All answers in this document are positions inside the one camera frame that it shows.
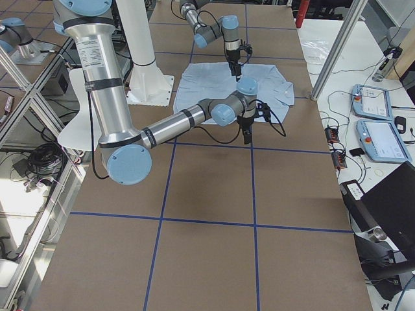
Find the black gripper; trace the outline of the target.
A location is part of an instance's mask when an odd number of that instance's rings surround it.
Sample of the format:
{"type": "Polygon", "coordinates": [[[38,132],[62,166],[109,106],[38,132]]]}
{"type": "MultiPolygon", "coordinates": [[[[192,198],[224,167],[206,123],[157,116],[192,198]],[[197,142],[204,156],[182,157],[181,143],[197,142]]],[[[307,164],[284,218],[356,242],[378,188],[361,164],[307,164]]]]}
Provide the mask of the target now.
{"type": "Polygon", "coordinates": [[[265,102],[258,102],[255,107],[249,111],[245,111],[242,115],[237,116],[237,124],[239,128],[243,130],[244,144],[250,144],[252,142],[251,125],[255,119],[263,118],[265,122],[271,122],[271,109],[265,102]]]}
{"type": "Polygon", "coordinates": [[[236,81],[241,79],[240,75],[242,75],[242,66],[247,62],[245,61],[243,64],[239,63],[241,51],[244,51],[247,54],[248,61],[253,53],[252,46],[249,43],[245,41],[225,42],[225,57],[229,65],[231,75],[239,75],[235,77],[236,81]]]}

